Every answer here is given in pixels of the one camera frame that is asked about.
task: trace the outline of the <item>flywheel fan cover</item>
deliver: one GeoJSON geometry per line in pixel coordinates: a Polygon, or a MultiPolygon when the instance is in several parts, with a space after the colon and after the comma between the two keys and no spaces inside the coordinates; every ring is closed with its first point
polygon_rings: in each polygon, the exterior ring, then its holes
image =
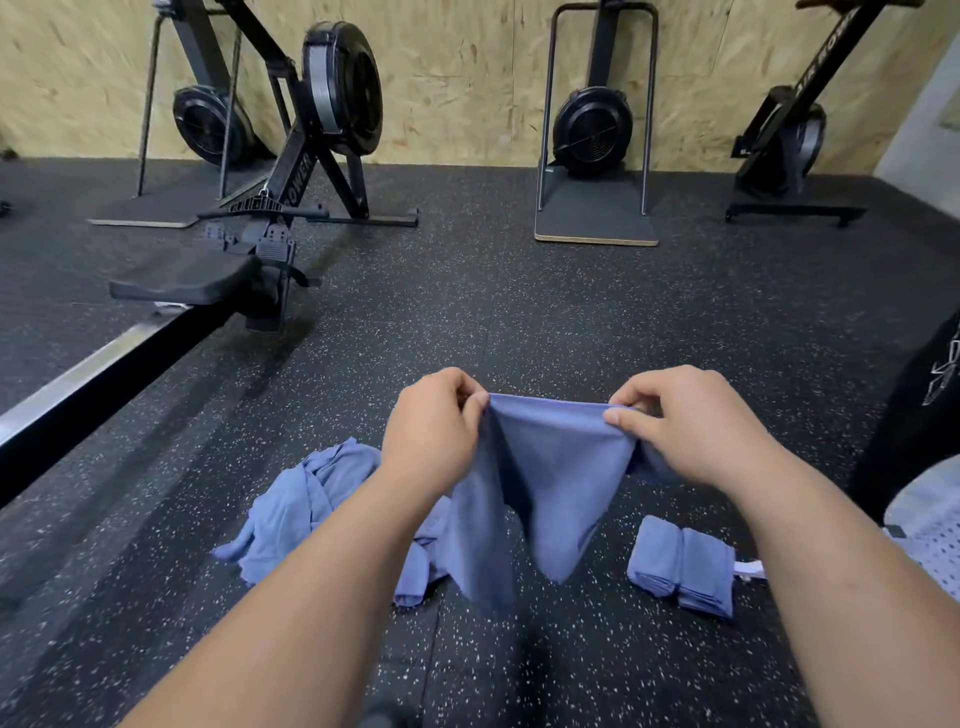
{"type": "MultiPolygon", "coordinates": [[[[228,99],[216,88],[192,85],[174,94],[174,121],[187,146],[204,161],[220,164],[227,130],[228,99]]],[[[231,166],[248,161],[257,139],[250,119],[239,104],[233,105],[230,122],[231,166]]]]}
{"type": "MultiPolygon", "coordinates": [[[[774,118],[779,106],[774,109],[760,135],[766,131],[767,124],[774,118]]],[[[744,185],[758,193],[781,197],[789,191],[786,167],[783,163],[783,139],[789,139],[797,153],[796,164],[806,177],[812,169],[820,150],[824,145],[827,132],[827,113],[819,104],[813,104],[803,121],[793,127],[785,128],[771,139],[766,151],[756,161],[749,174],[743,180],[744,185]]]]}
{"type": "Polygon", "coordinates": [[[321,22],[303,41],[305,106],[334,152],[372,154],[383,132],[383,91],[373,49],[352,23],[321,22]]]}
{"type": "Polygon", "coordinates": [[[570,174],[595,177],[627,154],[634,118],[622,91],[588,86],[574,91],[553,124],[553,155],[570,174]]]}

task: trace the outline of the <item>hand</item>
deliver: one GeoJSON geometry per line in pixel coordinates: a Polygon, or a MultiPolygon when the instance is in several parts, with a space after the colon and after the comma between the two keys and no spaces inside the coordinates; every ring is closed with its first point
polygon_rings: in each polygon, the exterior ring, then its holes
{"type": "Polygon", "coordinates": [[[766,452],[782,450],[721,374],[689,365],[632,376],[604,420],[657,448],[681,477],[723,491],[766,452]],[[653,413],[662,412],[662,417],[653,413]]]}
{"type": "Polygon", "coordinates": [[[483,387],[453,367],[407,387],[387,422],[380,468],[440,497],[469,471],[488,401],[483,387]]]}

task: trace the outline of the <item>black bag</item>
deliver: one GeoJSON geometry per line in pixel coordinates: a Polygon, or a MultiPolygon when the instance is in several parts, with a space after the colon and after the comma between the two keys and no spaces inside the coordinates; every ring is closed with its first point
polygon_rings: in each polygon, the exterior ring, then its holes
{"type": "Polygon", "coordinates": [[[893,395],[847,488],[877,523],[897,493],[927,468],[960,453],[960,311],[897,377],[893,395]]]}

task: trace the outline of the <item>wooden wall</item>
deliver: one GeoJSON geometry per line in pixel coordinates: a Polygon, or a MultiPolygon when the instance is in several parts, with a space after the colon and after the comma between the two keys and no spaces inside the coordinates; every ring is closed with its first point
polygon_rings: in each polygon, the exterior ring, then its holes
{"type": "MultiPolygon", "coordinates": [[[[368,36],[386,121],[374,160],[530,166],[539,154],[549,17],[559,0],[251,0],[295,59],[307,26],[344,18],[368,36]]],[[[835,22],[789,0],[663,0],[653,163],[729,170],[735,134],[766,88],[791,84],[835,22]]],[[[561,24],[557,107],[583,82],[591,17],[561,24]]],[[[24,156],[131,157],[146,77],[149,0],[0,3],[0,133],[24,156]]],[[[229,56],[229,21],[214,18],[229,56]]],[[[870,173],[960,27],[960,2],[888,8],[828,87],[823,172],[870,173]]],[[[192,82],[171,28],[151,154],[189,158],[169,111],[192,82]]],[[[625,13],[612,83],[642,119],[649,22],[625,13]]],[[[266,75],[247,47],[241,96],[258,132],[281,142],[266,75]]],[[[635,139],[642,134],[636,125],[635,139]]],[[[631,149],[636,164],[640,145],[631,149]]]]}

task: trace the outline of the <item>blue towel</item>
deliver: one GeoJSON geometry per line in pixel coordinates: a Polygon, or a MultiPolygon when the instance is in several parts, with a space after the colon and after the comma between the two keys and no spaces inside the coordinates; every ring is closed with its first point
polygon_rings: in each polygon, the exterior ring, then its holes
{"type": "MultiPolygon", "coordinates": [[[[491,395],[472,468],[418,530],[395,602],[419,604],[427,584],[450,574],[480,612],[506,617],[515,599],[508,506],[519,515],[534,564],[563,582],[625,473],[676,482],[655,449],[603,421],[608,407],[491,395]]],[[[379,452],[352,438],[313,453],[280,474],[253,502],[240,535],[214,555],[239,562],[243,578],[255,584],[378,465],[379,452]]]]}
{"type": "Polygon", "coordinates": [[[732,546],[685,528],[677,603],[687,609],[732,618],[734,561],[732,546]]]}
{"type": "Polygon", "coordinates": [[[627,578],[653,596],[670,596],[680,583],[684,537],[680,528],[656,516],[644,516],[627,564],[627,578]]]}
{"type": "MultiPolygon", "coordinates": [[[[379,465],[380,450],[361,445],[352,437],[333,448],[311,453],[276,477],[267,492],[253,501],[239,535],[214,548],[213,555],[238,563],[240,576],[247,584],[262,581],[379,465]]],[[[445,574],[431,567],[430,554],[448,508],[449,498],[444,497],[417,531],[396,586],[398,605],[420,604],[427,584],[445,574]]]]}
{"type": "Polygon", "coordinates": [[[603,421],[606,404],[493,394],[472,469],[457,484],[437,563],[479,611],[510,613],[514,575],[506,508],[516,511],[534,565],[563,582],[627,472],[677,476],[647,443],[603,421]]]}

